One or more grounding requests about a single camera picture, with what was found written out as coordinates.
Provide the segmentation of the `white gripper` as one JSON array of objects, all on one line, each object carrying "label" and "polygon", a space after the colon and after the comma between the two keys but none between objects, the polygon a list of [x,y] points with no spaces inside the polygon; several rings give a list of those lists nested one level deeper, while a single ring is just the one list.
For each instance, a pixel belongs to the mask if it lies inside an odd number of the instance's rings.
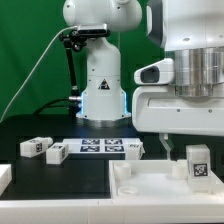
[{"label": "white gripper", "polygon": [[170,134],[224,136],[224,84],[210,97],[184,98],[172,86],[141,86],[132,99],[132,122],[139,132],[155,132],[171,159]]}]

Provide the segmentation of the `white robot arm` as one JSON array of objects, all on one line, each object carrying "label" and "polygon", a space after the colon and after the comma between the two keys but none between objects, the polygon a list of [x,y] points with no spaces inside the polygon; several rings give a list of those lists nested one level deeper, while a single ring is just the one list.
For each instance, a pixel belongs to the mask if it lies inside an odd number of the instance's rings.
[{"label": "white robot arm", "polygon": [[224,136],[224,0],[65,0],[63,17],[86,53],[79,121]]}]

